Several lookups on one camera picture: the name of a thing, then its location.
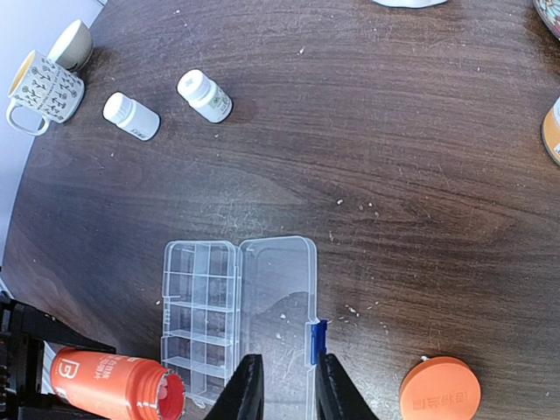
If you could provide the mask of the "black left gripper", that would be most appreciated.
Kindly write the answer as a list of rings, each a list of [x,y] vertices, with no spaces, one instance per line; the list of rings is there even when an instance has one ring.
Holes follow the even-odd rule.
[[[114,354],[116,349],[90,339],[30,304],[1,298],[1,418],[96,419],[55,394],[41,392],[45,343]]]

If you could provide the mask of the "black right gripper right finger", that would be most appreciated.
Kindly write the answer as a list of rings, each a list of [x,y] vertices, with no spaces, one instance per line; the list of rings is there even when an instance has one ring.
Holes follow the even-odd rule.
[[[379,419],[333,353],[319,354],[315,374],[318,419]]]

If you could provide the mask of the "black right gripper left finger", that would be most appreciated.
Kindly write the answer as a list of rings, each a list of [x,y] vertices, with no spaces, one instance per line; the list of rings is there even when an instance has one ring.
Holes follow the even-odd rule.
[[[210,419],[263,419],[263,357],[247,354],[209,412]]]

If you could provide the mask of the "orange pill bottle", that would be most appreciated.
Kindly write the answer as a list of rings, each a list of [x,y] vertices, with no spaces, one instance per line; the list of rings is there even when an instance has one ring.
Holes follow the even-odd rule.
[[[185,385],[154,360],[62,349],[52,362],[52,389],[76,408],[108,419],[179,419]]]

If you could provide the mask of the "clear plastic pill organizer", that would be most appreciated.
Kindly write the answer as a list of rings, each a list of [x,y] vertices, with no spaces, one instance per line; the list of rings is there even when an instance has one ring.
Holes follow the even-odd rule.
[[[166,245],[161,361],[191,404],[215,405],[242,358],[260,354],[264,416],[316,416],[315,367],[326,347],[317,260],[302,236]]]

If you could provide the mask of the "orange bottle cap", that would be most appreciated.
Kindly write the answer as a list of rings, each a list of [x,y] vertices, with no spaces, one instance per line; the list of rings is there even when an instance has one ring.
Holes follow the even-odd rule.
[[[413,367],[399,394],[404,419],[473,419],[480,407],[481,386],[462,360],[428,358]]]

